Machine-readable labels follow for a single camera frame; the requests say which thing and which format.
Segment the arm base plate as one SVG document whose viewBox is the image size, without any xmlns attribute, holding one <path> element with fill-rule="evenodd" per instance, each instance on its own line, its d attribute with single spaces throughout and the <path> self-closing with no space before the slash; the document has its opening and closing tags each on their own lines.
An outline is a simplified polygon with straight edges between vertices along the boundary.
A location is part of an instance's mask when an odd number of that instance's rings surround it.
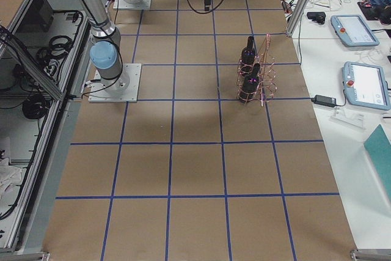
<svg viewBox="0 0 391 261">
<path fill-rule="evenodd" d="M 115 0 L 114 10 L 150 10 L 152 0 Z"/>
<path fill-rule="evenodd" d="M 141 77 L 142 64 L 124 64 L 122 75 L 118 80 L 108 81 L 101 79 L 98 70 L 95 70 L 88 101 L 91 103 L 136 103 Z"/>
</svg>

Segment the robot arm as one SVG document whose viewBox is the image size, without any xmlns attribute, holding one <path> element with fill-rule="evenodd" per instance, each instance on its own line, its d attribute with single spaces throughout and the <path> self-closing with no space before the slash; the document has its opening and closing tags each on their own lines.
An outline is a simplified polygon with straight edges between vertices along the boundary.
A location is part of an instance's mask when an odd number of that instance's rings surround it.
<svg viewBox="0 0 391 261">
<path fill-rule="evenodd" d="M 121 92 L 130 82 L 123 71 L 119 31 L 101 0 L 80 1 L 92 26 L 92 40 L 95 43 L 90 49 L 90 60 L 100 74 L 102 90 Z"/>
</svg>

